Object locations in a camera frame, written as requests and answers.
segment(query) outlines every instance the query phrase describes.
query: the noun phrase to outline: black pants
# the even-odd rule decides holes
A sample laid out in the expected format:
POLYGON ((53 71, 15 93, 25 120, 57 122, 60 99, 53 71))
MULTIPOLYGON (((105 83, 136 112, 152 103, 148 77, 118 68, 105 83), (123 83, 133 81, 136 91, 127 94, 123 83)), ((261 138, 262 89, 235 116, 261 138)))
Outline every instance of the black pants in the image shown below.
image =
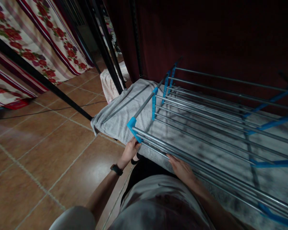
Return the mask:
POLYGON ((130 191, 130 189, 139 181, 144 180, 147 177, 153 176, 153 175, 168 175, 168 176, 172 176, 174 178, 178 177, 167 171, 166 169, 162 168, 161 166, 157 165, 155 162, 147 159, 146 157, 143 157, 138 161, 138 163, 136 164, 136 166, 134 167, 134 169, 131 172, 130 175, 130 179, 126 188, 125 193, 122 196, 122 200, 121 200, 121 205, 122 202, 126 196, 126 194, 130 191))

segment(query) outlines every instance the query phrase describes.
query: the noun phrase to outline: hand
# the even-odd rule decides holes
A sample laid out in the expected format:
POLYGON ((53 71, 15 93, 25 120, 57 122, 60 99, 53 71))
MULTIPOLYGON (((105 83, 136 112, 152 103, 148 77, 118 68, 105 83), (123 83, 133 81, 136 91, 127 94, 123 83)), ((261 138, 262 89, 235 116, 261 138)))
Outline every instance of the hand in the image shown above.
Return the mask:
POLYGON ((126 145, 123 155, 119 159, 117 166, 120 169, 124 169, 129 163, 129 161, 131 161, 131 159, 136 155, 140 146, 141 143, 138 143, 135 137, 131 138, 131 140, 126 145))
POLYGON ((193 174, 189 164, 170 154, 167 154, 167 156, 176 176, 188 187, 191 187, 194 183, 201 183, 193 174))

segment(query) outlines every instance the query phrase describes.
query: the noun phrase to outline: black cable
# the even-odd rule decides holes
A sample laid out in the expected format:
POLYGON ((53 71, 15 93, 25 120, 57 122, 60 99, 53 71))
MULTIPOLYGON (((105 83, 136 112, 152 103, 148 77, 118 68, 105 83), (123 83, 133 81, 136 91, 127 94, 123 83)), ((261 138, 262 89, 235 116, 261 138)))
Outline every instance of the black cable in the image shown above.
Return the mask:
MULTIPOLYGON (((91 103, 91 104, 87 104, 87 105, 81 105, 80 107, 88 106, 88 105, 93 105, 93 104, 97 104, 97 103, 101 103, 101 102, 95 102, 95 103, 91 103)), ((35 114, 44 113, 44 112, 49 112, 49 111, 57 111, 57 110, 69 109, 69 108, 72 108, 72 107, 66 107, 66 108, 56 109, 56 110, 45 110, 45 111, 43 111, 43 112, 31 113, 31 114, 20 115, 20 116, 9 117, 9 118, 0 118, 0 120, 10 119, 10 118, 16 118, 16 117, 24 117, 24 116, 35 115, 35 114)))

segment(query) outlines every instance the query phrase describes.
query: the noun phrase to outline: tiled floor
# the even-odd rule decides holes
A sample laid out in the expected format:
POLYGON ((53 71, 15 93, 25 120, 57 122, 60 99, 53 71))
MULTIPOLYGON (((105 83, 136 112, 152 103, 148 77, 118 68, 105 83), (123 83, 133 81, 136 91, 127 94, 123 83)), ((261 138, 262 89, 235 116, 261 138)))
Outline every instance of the tiled floor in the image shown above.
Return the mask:
MULTIPOLYGON (((99 67, 104 63, 99 60, 99 67)), ((59 86, 91 116, 107 105, 96 69, 59 86)), ((52 92, 5 117, 69 107, 52 92)), ((66 209, 84 205, 121 156, 124 145, 94 135, 74 109, 0 120, 0 229, 48 229, 66 209)), ((118 214, 131 172, 124 170, 96 229, 107 229, 118 214)))

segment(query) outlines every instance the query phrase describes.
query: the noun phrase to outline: curtain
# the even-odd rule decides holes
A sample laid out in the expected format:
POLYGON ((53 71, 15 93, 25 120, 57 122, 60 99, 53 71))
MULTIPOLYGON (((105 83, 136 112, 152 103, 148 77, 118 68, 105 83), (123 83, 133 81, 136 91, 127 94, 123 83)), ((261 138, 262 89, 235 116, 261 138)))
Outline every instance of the curtain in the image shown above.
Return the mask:
MULTIPOLYGON (((159 82, 183 56, 180 68, 256 82, 287 86, 288 4, 280 1, 135 0, 144 78, 159 82)), ((132 81, 139 78, 129 0, 104 0, 132 81)), ((176 71, 176 76, 264 99, 278 92, 176 71)), ((255 107, 258 103, 200 87, 191 90, 255 107)), ((288 105, 288 96, 279 101, 288 105)), ((268 106, 265 111, 288 111, 268 106)))
MULTIPOLYGON (((53 0, 1 0, 0 39, 54 85, 93 67, 53 0)), ((0 53, 0 106, 45 91, 0 53)))

